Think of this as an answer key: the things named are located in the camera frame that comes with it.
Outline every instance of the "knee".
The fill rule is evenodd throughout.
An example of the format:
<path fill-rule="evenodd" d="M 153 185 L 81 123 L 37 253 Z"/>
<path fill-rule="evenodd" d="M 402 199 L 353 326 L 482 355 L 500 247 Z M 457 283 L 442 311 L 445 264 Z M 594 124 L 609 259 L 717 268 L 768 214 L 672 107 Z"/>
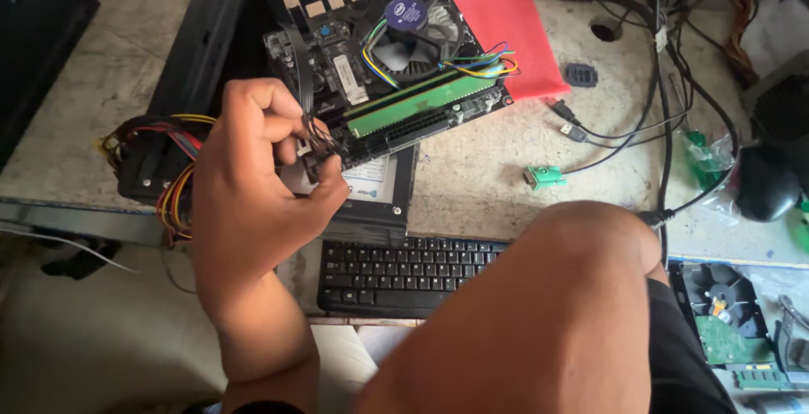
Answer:
<path fill-rule="evenodd" d="M 536 216 L 523 236 L 534 241 L 542 238 L 560 250 L 590 245 L 605 251 L 635 249 L 644 274 L 660 262 L 660 242 L 651 228 L 629 210 L 609 203 L 554 204 Z"/>

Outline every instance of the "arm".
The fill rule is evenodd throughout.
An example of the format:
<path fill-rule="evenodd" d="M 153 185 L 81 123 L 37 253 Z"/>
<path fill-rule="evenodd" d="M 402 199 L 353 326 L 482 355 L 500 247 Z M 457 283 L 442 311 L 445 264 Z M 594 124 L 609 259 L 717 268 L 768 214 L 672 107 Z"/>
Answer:
<path fill-rule="evenodd" d="M 315 341 L 273 269 L 325 229 L 348 186 L 337 156 L 307 199 L 296 199 L 278 179 L 273 151 L 283 163 L 295 162 L 295 140 L 307 136 L 302 113 L 279 80 L 231 81 L 197 160 L 193 262 L 229 380 L 225 412 L 259 400 L 316 408 Z"/>
<path fill-rule="evenodd" d="M 380 366 L 357 412 L 649 411 L 660 246 L 604 203 L 545 209 Z"/>

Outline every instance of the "hand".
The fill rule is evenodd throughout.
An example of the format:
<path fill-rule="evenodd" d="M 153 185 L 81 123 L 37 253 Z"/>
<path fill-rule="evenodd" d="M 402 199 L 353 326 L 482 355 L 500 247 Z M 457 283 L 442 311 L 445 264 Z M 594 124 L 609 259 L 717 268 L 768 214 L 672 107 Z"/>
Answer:
<path fill-rule="evenodd" d="M 222 116 L 193 175 L 197 292 L 212 318 L 323 232 L 348 197 L 337 155 L 324 163 L 306 199 L 296 199 L 276 175 L 273 150 L 291 165 L 296 140 L 308 136 L 302 115 L 279 80 L 232 80 L 225 87 Z"/>

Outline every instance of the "black shorts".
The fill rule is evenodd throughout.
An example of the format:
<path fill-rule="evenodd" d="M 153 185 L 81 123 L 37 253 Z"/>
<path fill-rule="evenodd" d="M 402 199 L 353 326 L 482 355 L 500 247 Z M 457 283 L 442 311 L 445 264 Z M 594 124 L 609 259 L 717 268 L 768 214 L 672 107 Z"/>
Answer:
<path fill-rule="evenodd" d="M 725 414 L 736 410 L 713 374 L 702 346 L 685 322 L 674 291 L 648 280 L 649 365 L 652 376 L 651 414 Z M 257 402 L 236 414 L 300 414 L 287 403 Z"/>

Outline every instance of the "red anti-static bag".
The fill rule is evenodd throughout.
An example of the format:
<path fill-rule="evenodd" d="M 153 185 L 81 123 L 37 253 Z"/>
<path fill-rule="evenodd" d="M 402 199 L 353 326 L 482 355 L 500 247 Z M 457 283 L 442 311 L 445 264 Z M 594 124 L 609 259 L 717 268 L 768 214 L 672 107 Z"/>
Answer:
<path fill-rule="evenodd" d="M 520 64 L 518 77 L 506 79 L 515 100 L 557 97 L 571 87 L 561 78 L 534 0 L 454 0 L 484 50 L 507 41 Z"/>

